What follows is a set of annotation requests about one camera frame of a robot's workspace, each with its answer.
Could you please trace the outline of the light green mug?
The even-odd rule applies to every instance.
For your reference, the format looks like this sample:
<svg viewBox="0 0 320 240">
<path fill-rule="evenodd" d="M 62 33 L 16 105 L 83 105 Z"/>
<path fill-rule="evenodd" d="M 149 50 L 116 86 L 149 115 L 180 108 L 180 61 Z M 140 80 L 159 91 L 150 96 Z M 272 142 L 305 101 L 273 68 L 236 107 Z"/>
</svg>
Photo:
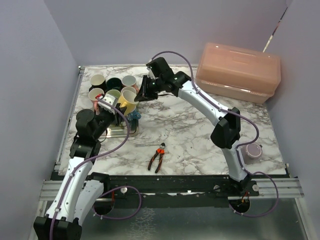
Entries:
<svg viewBox="0 0 320 240">
<path fill-rule="evenodd" d="M 125 92 L 125 91 L 130 91 L 130 92 L 132 92 L 134 94 L 137 94 L 137 90 L 133 86 L 125 86 L 125 87 L 123 87 L 122 90 L 121 90 L 121 94 L 123 92 Z"/>
</svg>

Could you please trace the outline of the yellow mug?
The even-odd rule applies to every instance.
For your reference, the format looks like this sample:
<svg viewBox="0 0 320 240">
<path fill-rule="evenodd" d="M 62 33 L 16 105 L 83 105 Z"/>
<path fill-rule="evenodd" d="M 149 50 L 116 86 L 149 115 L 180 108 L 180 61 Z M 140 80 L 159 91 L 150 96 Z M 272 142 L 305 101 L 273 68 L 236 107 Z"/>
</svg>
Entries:
<svg viewBox="0 0 320 240">
<path fill-rule="evenodd" d="M 136 96 L 136 93 L 133 93 L 129 90 L 123 91 L 123 93 L 120 95 L 118 99 L 118 103 L 120 104 L 119 107 L 126 108 L 124 116 L 127 116 L 136 109 L 136 106 L 138 104 L 138 102 L 135 101 Z"/>
</svg>

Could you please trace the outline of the pink terracotta mug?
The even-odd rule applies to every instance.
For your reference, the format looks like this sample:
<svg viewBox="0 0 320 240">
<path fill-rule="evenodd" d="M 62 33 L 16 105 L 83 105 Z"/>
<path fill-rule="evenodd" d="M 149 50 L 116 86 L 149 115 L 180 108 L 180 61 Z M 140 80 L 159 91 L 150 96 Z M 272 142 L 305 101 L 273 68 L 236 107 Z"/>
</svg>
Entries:
<svg viewBox="0 0 320 240">
<path fill-rule="evenodd" d="M 124 87 L 133 87 L 136 91 L 139 90 L 137 80 L 133 75 L 126 75 L 121 80 Z"/>
</svg>

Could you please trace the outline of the blue dotted mug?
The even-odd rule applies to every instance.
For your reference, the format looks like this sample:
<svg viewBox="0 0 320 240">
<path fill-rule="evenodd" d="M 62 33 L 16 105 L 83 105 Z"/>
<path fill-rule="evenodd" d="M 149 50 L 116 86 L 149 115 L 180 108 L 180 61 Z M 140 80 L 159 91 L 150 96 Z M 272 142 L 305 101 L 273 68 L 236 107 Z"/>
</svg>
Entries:
<svg viewBox="0 0 320 240">
<path fill-rule="evenodd" d="M 141 119 L 141 117 L 142 117 L 141 114 L 137 110 L 130 112 L 126 116 L 128 121 L 139 120 L 139 119 Z"/>
</svg>

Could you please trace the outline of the sage green mug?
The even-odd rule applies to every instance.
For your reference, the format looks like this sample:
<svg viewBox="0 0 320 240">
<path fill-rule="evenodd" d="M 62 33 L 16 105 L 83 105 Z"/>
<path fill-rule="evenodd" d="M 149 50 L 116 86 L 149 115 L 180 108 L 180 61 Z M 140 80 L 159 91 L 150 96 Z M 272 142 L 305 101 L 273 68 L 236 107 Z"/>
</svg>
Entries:
<svg viewBox="0 0 320 240">
<path fill-rule="evenodd" d="M 119 99 L 121 97 L 121 92 L 117 89 L 111 89 L 111 90 L 107 91 L 105 94 L 111 95 L 117 99 Z"/>
</svg>

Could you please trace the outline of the pink and blue mug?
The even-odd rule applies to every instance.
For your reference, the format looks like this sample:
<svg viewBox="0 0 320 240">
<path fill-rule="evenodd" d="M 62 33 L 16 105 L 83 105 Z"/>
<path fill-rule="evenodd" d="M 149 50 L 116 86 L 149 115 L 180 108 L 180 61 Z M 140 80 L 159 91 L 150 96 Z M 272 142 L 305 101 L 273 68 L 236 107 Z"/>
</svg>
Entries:
<svg viewBox="0 0 320 240">
<path fill-rule="evenodd" d="M 93 104 L 93 110 L 96 112 L 98 110 L 98 100 L 97 97 L 104 94 L 104 90 L 101 88 L 93 88 L 88 93 L 88 98 Z"/>
</svg>

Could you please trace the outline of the dark teal mug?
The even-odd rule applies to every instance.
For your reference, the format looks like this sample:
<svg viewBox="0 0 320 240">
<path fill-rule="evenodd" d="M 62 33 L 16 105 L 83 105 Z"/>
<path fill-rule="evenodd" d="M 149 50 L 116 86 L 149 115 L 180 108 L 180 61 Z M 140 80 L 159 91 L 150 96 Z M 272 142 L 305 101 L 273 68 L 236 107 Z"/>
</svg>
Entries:
<svg viewBox="0 0 320 240">
<path fill-rule="evenodd" d="M 118 90 L 121 91 L 123 88 L 122 80 L 117 77 L 109 78 L 106 81 L 106 91 Z"/>
</svg>

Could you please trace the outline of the black mug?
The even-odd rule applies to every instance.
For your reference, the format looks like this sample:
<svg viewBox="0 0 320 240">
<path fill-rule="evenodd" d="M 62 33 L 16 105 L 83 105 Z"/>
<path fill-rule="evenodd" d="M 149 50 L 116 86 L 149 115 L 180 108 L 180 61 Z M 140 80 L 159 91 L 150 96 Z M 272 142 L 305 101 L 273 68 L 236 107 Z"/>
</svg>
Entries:
<svg viewBox="0 0 320 240">
<path fill-rule="evenodd" d="M 89 91 L 93 89 L 102 89 L 104 92 L 107 90 L 106 79 L 102 74 L 95 74 L 90 78 L 91 87 Z"/>
</svg>

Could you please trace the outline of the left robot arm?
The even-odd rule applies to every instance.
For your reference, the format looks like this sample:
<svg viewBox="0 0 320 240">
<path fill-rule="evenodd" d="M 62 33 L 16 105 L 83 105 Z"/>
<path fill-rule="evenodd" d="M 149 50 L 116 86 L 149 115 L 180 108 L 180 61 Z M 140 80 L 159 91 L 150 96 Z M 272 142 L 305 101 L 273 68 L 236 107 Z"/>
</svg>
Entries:
<svg viewBox="0 0 320 240">
<path fill-rule="evenodd" d="M 82 222 L 98 196 L 111 190 L 108 182 L 88 177 L 101 148 L 100 136 L 115 121 L 115 114 L 100 109 L 96 114 L 84 109 L 76 115 L 76 135 L 69 152 L 67 172 L 53 203 L 43 217 L 36 217 L 33 228 L 40 240 L 79 240 Z"/>
</svg>

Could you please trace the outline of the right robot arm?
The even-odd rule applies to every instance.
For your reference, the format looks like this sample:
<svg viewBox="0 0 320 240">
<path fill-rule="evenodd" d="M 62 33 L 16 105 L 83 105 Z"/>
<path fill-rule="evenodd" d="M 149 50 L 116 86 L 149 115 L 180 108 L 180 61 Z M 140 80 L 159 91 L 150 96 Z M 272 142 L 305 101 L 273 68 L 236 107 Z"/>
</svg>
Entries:
<svg viewBox="0 0 320 240">
<path fill-rule="evenodd" d="M 237 151 L 240 139 L 240 112 L 234 107 L 229 109 L 203 92 L 194 82 L 194 75 L 182 71 L 173 72 L 163 57 L 157 57 L 146 64 L 148 74 L 142 78 L 142 84 L 136 102 L 152 101 L 161 92 L 171 93 L 185 100 L 199 110 L 214 126 L 211 141 L 219 147 L 225 157 L 230 191 L 240 196 L 248 189 L 250 177 L 245 171 Z"/>
</svg>

